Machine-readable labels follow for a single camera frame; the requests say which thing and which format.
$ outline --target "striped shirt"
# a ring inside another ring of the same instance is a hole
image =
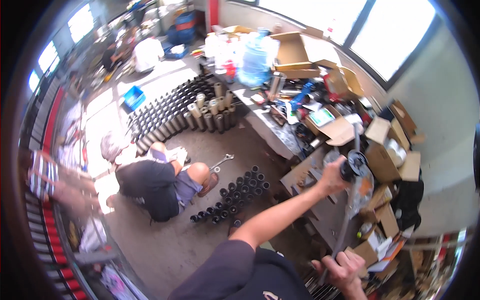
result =
[[[53,182],[58,181],[58,166],[55,162],[46,160],[38,151],[33,151],[33,165],[30,171],[30,190],[40,200],[45,200],[45,194],[51,196],[55,191]]]

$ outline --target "window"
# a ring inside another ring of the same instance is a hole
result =
[[[49,67],[50,67],[50,70],[49,70],[50,72],[55,70],[59,61],[60,61],[60,58],[58,56],[57,49],[55,49],[55,46],[53,45],[53,41],[52,41],[48,44],[45,50],[43,50],[42,55],[40,55],[40,58],[38,59],[38,64],[40,65],[40,68],[42,69],[43,73],[45,73],[46,71],[48,71]]]
[[[388,90],[440,24],[429,0],[232,0],[320,29]]]
[[[90,4],[82,7],[73,17],[68,21],[68,28],[72,35],[74,43],[78,43],[87,33],[93,29],[93,16],[90,11]]]
[[[30,86],[30,89],[32,92],[35,91],[36,87],[40,83],[40,79],[38,78],[38,75],[36,74],[35,70],[32,71],[30,74],[30,78],[28,78],[28,85]]]

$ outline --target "knee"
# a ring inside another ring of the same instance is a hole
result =
[[[161,153],[165,153],[167,151],[167,147],[162,142],[155,142],[150,146],[150,149],[160,151]]]
[[[208,166],[204,163],[193,163],[190,168],[192,170],[192,172],[195,172],[199,175],[203,175],[203,176],[206,176],[208,174],[210,174],[210,170],[208,168]]]

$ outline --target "wrench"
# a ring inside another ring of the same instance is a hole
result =
[[[212,167],[210,167],[209,170],[211,171],[211,170],[215,169],[215,167],[218,167],[218,166],[219,166],[221,163],[223,163],[224,161],[229,160],[229,159],[233,159],[234,157],[235,157],[234,154],[231,154],[231,155],[230,155],[230,154],[225,154],[225,157],[224,157],[222,160],[220,160],[219,162],[217,162],[215,165],[213,165]]]

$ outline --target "black shirt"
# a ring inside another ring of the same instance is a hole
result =
[[[115,49],[107,49],[105,50],[105,52],[103,52],[103,56],[102,56],[102,63],[103,63],[103,67],[108,71],[108,72],[111,72],[113,70],[112,68],[112,55],[115,54]]]
[[[115,171],[120,193],[137,198],[156,222],[167,222],[179,214],[175,194],[175,168],[171,163],[141,159]]]
[[[300,300],[312,297],[292,263],[241,240],[218,245],[212,255],[168,297],[169,300]]]

